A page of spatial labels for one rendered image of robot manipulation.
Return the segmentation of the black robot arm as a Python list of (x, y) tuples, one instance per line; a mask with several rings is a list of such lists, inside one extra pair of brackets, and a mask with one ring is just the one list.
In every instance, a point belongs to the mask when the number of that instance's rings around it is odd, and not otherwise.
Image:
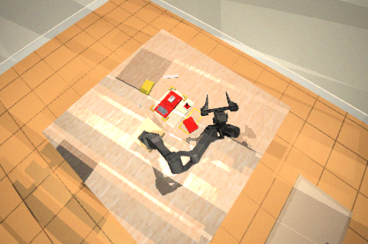
[[(209, 145), (216, 140), (223, 140), (224, 136), (230, 138), (238, 138), (240, 136), (240, 128), (231, 124), (217, 124), (218, 122), (228, 122), (228, 112), (212, 118), (213, 124), (208, 125), (203, 133), (203, 137), (199, 140), (193, 150), (171, 152), (163, 143), (161, 135), (158, 133), (150, 133), (145, 130), (138, 136), (147, 148), (154, 149), (166, 160), (170, 171), (175, 175), (187, 170), (200, 162), (201, 157), (205, 153)], [(218, 133), (220, 136), (218, 136)], [(190, 157), (190, 160), (183, 165), (180, 157)]]

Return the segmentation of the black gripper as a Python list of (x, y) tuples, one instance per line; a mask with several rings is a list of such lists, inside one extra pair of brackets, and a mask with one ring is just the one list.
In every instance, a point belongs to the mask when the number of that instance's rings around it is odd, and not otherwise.
[(225, 114), (225, 111), (227, 110), (230, 110), (231, 112), (238, 111), (239, 110), (238, 104), (231, 101), (227, 92), (226, 92), (226, 97), (227, 97), (228, 104), (229, 104), (227, 107), (208, 109), (208, 95), (207, 95), (205, 106), (202, 106), (202, 108), (200, 108), (201, 115), (207, 116), (208, 113), (214, 112), (214, 117), (216, 117), (216, 114), (218, 115)]

